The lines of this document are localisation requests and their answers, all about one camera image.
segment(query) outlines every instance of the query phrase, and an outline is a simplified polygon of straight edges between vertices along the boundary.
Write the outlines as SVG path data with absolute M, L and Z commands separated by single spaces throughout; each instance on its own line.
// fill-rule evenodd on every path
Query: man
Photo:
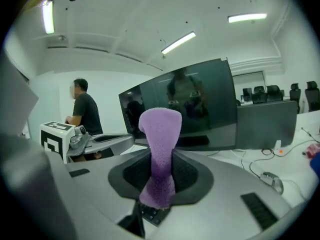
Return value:
M 133 131 L 138 131 L 139 130 L 139 118 L 142 114 L 141 110 L 141 104 L 134 100 L 131 96 L 128 97 L 128 105 L 127 105 L 127 110 L 129 113 L 129 119 L 131 126 L 134 128 Z
M 192 75 L 186 75 L 185 67 L 172 72 L 173 78 L 167 85 L 169 104 L 182 115 L 181 133 L 208 130 L 209 114 L 206 106 L 206 94 L 202 81 Z
M 99 111 L 94 99 L 87 94 L 88 82 L 85 79 L 78 78 L 73 81 L 73 86 L 70 87 L 72 97 L 75 99 L 73 107 L 73 115 L 67 116 L 65 122 L 70 125 L 84 126 L 86 131 L 92 136 L 102 134 L 102 127 L 100 123 Z M 84 155 L 74 159 L 77 161 L 86 161 L 92 159 L 99 159 L 102 157 L 101 153 Z

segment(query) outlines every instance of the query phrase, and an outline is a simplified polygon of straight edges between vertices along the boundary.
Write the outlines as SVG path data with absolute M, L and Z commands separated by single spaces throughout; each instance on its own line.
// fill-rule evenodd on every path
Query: red object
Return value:
M 306 149 L 303 154 L 307 156 L 308 159 L 313 159 L 317 153 L 320 152 L 320 143 L 313 143 Z

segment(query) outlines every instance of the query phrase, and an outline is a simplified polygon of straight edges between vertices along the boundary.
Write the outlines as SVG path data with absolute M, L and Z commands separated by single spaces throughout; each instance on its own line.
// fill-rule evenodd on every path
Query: ceiling light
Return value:
M 250 21 L 250 20 L 263 20 L 266 17 L 267 17 L 266 13 L 248 13 L 248 14 L 229 16 L 228 21 L 229 23 L 233 23 L 233 22 Z
M 186 34 L 185 36 L 181 37 L 180 39 L 178 39 L 177 41 L 175 41 L 174 43 L 170 44 L 167 48 L 164 48 L 161 52 L 163 54 L 167 54 L 168 52 L 170 52 L 172 49 L 176 48 L 177 46 L 183 44 L 184 42 L 190 40 L 191 38 L 194 38 L 196 36 L 195 32 L 191 32 L 189 34 Z
M 55 32 L 54 29 L 54 18 L 53 18 L 53 2 L 43 1 L 42 15 L 45 32 L 47 34 L 52 34 Z

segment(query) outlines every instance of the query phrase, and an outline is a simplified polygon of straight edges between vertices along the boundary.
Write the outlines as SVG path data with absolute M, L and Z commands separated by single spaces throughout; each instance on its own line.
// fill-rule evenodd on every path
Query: large display screen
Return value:
M 137 144 L 148 144 L 139 130 L 141 114 L 168 108 L 182 115 L 177 147 L 204 151 L 235 147 L 237 104 L 227 60 L 179 68 L 119 94 L 119 99 L 127 131 Z

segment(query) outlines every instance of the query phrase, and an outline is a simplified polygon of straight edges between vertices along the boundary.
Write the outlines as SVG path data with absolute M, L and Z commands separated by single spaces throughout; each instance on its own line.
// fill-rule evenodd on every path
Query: black office chair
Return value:
M 301 96 L 301 89 L 299 89 L 299 85 L 297 83 L 291 84 L 291 90 L 290 90 L 290 101 L 296 101 L 298 105 L 298 111 L 297 113 L 300 113 L 300 96 Z
M 315 81 L 306 82 L 305 96 L 309 104 L 309 112 L 320 110 L 320 91 Z
M 267 88 L 267 102 L 281 102 L 284 100 L 284 95 L 280 92 L 278 85 L 269 85 Z
M 251 95 L 253 104 L 266 103 L 268 95 L 265 93 L 263 86 L 254 87 L 254 94 Z

